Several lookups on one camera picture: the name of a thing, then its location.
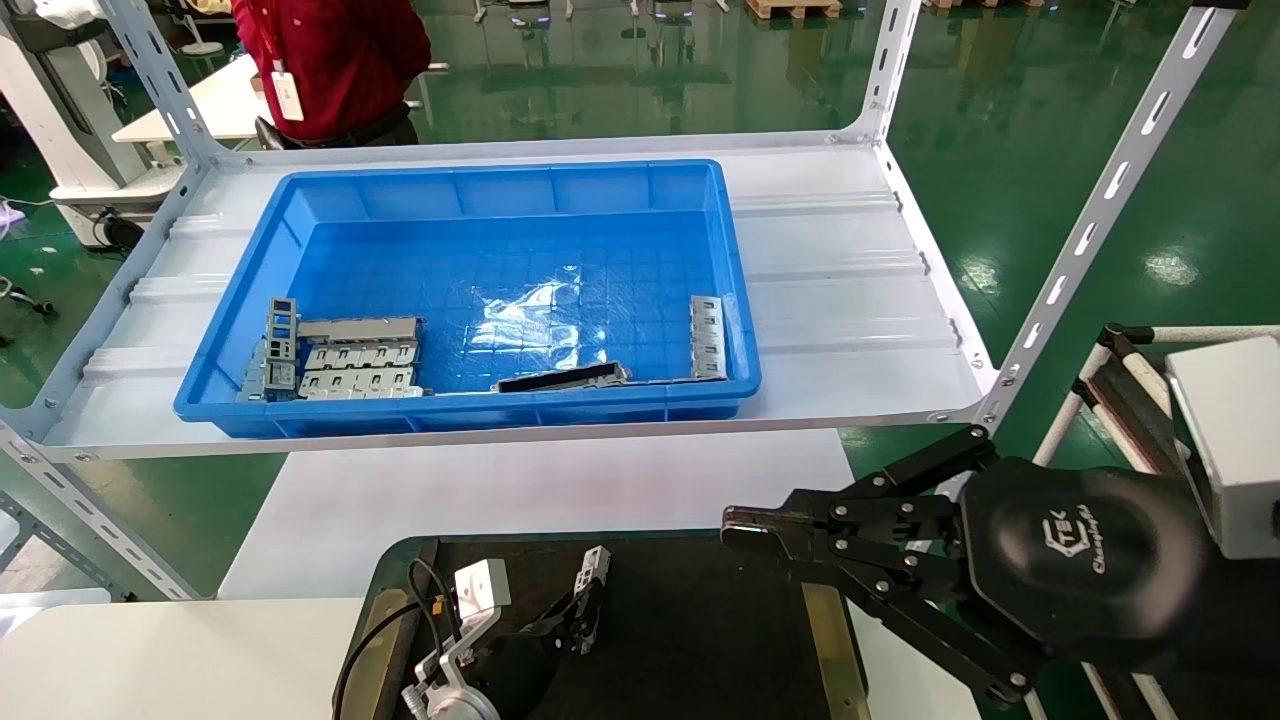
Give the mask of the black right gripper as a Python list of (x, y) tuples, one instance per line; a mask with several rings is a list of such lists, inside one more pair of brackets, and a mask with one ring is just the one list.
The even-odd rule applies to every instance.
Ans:
[(1051, 469), (1005, 457), (963, 487), (970, 583), (986, 607), (1030, 637), (941, 607), (960, 600), (961, 568), (897, 546), (815, 546), (800, 579), (836, 588), (929, 661), (1002, 708), (1024, 701), (1060, 659), (1129, 671), (1171, 665), (1201, 603), (1211, 537), (1189, 493), (1121, 468)]

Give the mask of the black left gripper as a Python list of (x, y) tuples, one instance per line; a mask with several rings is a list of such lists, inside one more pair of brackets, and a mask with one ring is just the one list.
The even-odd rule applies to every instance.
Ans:
[[(1000, 455), (988, 430), (966, 427), (919, 448), (842, 489), (794, 489), (777, 509), (730, 506), (722, 541), (735, 550), (814, 559), (819, 544), (850, 550), (858, 541), (904, 544), (945, 538), (954, 530), (957, 502), (940, 487), (989, 468)], [(499, 719), (526, 719), (545, 697), (561, 659), (563, 638), (586, 655), (596, 642), (605, 591), (593, 578), (557, 600), (521, 632), (494, 638), (468, 667), (468, 685)]]

